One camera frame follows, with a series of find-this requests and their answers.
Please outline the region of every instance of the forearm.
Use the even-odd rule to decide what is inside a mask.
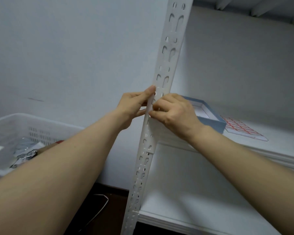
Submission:
[[[294,234],[294,172],[204,126],[190,139],[282,234]]]
[[[62,234],[101,172],[120,120],[114,111],[3,177],[0,234]]]

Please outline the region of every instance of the person's right arm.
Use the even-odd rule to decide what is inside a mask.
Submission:
[[[231,141],[198,120],[177,94],[153,104],[152,118],[206,157],[281,234],[294,234],[294,172]]]

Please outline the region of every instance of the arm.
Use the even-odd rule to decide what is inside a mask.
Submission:
[[[118,107],[0,179],[0,234],[63,234],[118,136],[155,92],[126,93]]]
[[[206,157],[280,233],[294,234],[294,172],[229,140],[197,119],[177,94],[153,104],[152,118]]]

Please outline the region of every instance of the wall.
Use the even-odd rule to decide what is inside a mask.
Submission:
[[[87,126],[148,87],[166,5],[0,0],[0,116]],[[171,92],[222,114],[294,122],[294,26],[193,7]],[[142,120],[117,138],[100,182],[129,188]]]

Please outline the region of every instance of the person's left hand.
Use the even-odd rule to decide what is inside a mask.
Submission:
[[[140,110],[142,106],[147,106],[149,97],[156,91],[155,86],[150,86],[141,92],[127,92],[122,95],[122,98],[115,109],[121,113],[124,118],[122,129],[126,129],[131,125],[132,119],[144,115],[146,109]]]

